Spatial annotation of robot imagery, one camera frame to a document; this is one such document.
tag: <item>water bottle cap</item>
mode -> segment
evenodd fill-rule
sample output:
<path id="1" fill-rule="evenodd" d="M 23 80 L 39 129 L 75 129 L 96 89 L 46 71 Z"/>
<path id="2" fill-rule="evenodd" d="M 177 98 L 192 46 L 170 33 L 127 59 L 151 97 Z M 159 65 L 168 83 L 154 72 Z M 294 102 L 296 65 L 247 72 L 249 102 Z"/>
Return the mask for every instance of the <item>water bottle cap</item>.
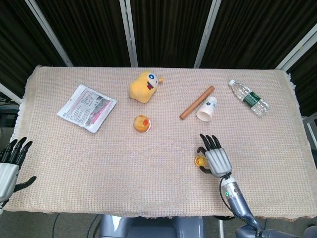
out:
<path id="1" fill-rule="evenodd" d="M 229 85 L 232 86 L 235 82 L 236 82 L 236 80 L 232 79 L 232 80 L 229 82 Z"/>

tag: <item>yellow plush toy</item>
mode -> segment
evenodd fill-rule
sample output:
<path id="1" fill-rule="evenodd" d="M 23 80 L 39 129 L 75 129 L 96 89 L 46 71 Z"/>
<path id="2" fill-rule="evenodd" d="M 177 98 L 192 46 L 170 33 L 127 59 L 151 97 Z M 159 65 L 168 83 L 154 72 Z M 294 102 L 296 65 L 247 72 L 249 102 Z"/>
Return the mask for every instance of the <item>yellow plush toy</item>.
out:
<path id="1" fill-rule="evenodd" d="M 130 98 L 147 103 L 157 90 L 159 82 L 163 82 L 163 80 L 150 71 L 144 71 L 130 84 Z"/>

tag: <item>plastic water bottle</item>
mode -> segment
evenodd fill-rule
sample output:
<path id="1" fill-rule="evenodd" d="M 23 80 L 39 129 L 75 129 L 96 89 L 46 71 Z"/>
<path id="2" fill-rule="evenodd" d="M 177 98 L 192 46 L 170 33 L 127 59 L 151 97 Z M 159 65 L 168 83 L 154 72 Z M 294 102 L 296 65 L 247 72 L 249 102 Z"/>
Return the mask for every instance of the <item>plastic water bottle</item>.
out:
<path id="1" fill-rule="evenodd" d="M 257 94 L 251 91 L 250 88 L 237 83 L 234 79 L 229 82 L 229 85 L 231 86 L 234 94 L 237 95 L 237 97 L 241 101 L 248 104 L 251 110 L 258 116 L 262 116 L 263 114 L 265 114 L 265 112 L 269 110 L 268 104 L 263 101 Z"/>

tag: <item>plastic snack bag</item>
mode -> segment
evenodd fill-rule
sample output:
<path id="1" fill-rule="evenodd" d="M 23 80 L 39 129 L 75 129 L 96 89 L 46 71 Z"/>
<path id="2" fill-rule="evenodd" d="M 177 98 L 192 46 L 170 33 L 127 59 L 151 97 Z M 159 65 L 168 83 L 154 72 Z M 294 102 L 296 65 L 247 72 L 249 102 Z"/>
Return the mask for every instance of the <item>plastic snack bag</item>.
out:
<path id="1" fill-rule="evenodd" d="M 81 84 L 57 115 L 96 133 L 116 103 L 115 99 Z"/>

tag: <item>orange toy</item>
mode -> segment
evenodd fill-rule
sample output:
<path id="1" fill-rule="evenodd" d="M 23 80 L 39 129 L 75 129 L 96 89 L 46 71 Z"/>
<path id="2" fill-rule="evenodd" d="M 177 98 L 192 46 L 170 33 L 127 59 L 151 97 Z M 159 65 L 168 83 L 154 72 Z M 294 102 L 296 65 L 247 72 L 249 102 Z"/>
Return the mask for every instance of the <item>orange toy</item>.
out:
<path id="1" fill-rule="evenodd" d="M 147 103 L 156 92 L 159 82 L 163 82 L 163 78 L 158 78 L 150 71 L 144 71 L 130 84 L 130 98 Z"/>
<path id="2" fill-rule="evenodd" d="M 207 159 L 205 156 L 199 155 L 195 158 L 195 164 L 200 167 L 200 166 L 205 166 L 207 163 Z"/>
<path id="3" fill-rule="evenodd" d="M 138 132 L 146 132 L 151 129 L 151 121 L 144 115 L 138 115 L 134 119 L 133 126 Z"/>

